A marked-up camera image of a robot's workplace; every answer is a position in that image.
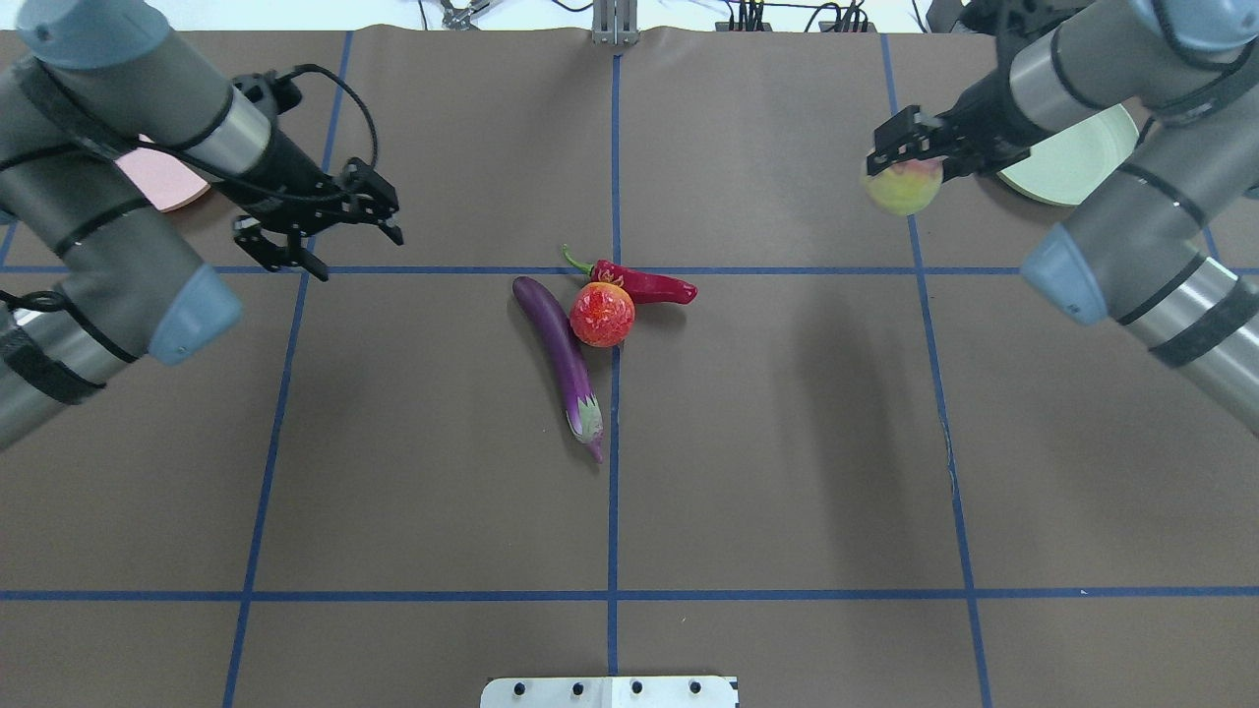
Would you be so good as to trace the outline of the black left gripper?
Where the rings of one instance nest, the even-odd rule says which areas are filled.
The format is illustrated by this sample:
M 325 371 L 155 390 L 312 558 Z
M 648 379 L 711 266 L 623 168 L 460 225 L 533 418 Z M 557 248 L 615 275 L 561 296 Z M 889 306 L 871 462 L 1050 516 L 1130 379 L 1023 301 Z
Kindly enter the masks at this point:
M 269 139 L 256 165 L 232 178 L 232 202 L 246 210 L 233 220 L 233 242 L 269 272 L 306 270 L 329 282 L 329 265 L 305 242 L 337 224 L 371 224 L 404 244 L 397 189 L 373 160 L 350 157 L 329 175 L 291 139 Z M 269 241 L 269 233 L 282 242 Z

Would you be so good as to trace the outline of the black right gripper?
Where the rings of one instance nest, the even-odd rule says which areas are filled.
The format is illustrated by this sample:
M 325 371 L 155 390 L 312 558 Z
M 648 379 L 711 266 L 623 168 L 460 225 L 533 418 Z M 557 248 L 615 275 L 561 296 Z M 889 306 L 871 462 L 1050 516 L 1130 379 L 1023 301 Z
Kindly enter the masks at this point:
M 940 180 L 991 175 L 1030 155 L 1034 122 L 1006 77 L 985 77 L 940 113 L 906 106 L 872 130 L 875 157 L 942 157 Z

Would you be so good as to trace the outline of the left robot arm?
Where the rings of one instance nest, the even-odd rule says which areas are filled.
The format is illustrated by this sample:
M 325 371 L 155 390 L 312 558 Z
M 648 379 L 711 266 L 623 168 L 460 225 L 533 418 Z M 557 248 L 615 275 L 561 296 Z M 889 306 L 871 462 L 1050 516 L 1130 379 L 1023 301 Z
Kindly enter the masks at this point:
M 329 278 L 307 242 L 337 224 L 403 243 L 374 160 L 332 175 L 279 128 L 302 100 L 295 81 L 329 68 L 229 78 L 144 1 L 26 1 L 15 31 L 26 54 L 3 72 L 3 220 L 68 272 L 3 294 L 4 447 L 133 362 L 178 367 L 239 323 L 220 273 L 120 166 L 130 152 L 175 157 L 239 207 L 233 239 L 263 270 Z

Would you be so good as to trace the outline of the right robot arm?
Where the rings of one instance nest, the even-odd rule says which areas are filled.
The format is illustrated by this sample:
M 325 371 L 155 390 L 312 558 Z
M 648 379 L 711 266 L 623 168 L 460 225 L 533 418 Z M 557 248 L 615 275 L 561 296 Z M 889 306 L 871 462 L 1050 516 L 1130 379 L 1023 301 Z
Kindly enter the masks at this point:
M 1256 430 L 1256 286 L 1191 239 L 1256 197 L 1256 4 L 981 1 L 997 66 L 940 115 L 900 110 L 864 171 L 939 157 L 943 179 L 993 174 L 1126 100 L 1157 127 L 1021 265 L 1081 325 L 1110 317 L 1246 430 Z

